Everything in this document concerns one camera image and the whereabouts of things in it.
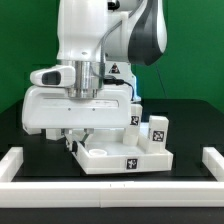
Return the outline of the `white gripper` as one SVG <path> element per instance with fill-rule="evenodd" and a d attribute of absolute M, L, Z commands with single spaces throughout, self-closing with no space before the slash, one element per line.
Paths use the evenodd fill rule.
<path fill-rule="evenodd" d="M 25 94 L 22 109 L 23 129 L 28 134 L 41 129 L 66 129 L 66 148 L 76 155 L 78 139 L 72 129 L 84 129 L 81 142 L 94 128 L 125 128 L 131 121 L 129 88 L 105 86 L 93 99 L 68 96 L 65 88 L 32 86 Z"/>

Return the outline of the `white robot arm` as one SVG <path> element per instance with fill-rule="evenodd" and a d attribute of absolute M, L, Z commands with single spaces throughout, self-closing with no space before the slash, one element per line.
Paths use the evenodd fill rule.
<path fill-rule="evenodd" d="M 57 64 L 30 74 L 23 129 L 60 137 L 131 124 L 134 90 L 107 73 L 119 62 L 151 65 L 164 53 L 163 0 L 60 0 Z"/>

